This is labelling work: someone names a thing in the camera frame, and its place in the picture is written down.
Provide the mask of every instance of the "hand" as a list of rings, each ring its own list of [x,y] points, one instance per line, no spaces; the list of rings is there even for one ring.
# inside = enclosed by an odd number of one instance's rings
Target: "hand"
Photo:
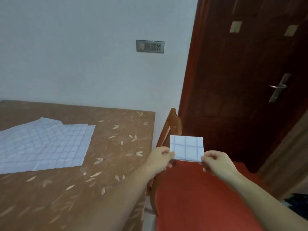
[[[168,147],[157,147],[149,155],[144,166],[155,174],[163,171],[166,167],[172,167],[169,161],[175,156],[175,152],[170,152]]]
[[[229,156],[222,151],[206,151],[201,160],[224,182],[228,183],[240,175]]]

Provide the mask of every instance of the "chair backrest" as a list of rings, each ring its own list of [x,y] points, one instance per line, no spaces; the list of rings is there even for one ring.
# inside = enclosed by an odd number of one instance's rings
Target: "chair backrest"
[[[156,147],[170,147],[170,135],[182,135],[181,118],[176,114],[175,108],[170,110]]]

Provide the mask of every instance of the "small checkered cloth piece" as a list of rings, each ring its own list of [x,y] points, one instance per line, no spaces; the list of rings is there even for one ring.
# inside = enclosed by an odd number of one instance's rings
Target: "small checkered cloth piece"
[[[0,174],[82,165],[94,128],[40,118],[0,131]]]
[[[174,159],[201,162],[203,138],[170,135],[170,151],[175,152]]]

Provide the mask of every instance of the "electrical outlet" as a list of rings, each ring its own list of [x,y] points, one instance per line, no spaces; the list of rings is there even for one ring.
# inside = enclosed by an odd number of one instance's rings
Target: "electrical outlet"
[[[137,40],[137,52],[164,53],[165,42]]]

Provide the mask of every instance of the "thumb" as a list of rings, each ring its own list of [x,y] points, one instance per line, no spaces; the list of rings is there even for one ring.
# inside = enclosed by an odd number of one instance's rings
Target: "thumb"
[[[168,152],[167,154],[165,154],[165,157],[168,158],[168,161],[173,159],[173,157],[175,156],[175,152]]]
[[[215,159],[213,159],[212,157],[208,157],[208,156],[203,155],[203,156],[201,156],[201,160],[202,160],[204,163],[206,163],[208,166],[210,166],[211,163],[212,163]]]

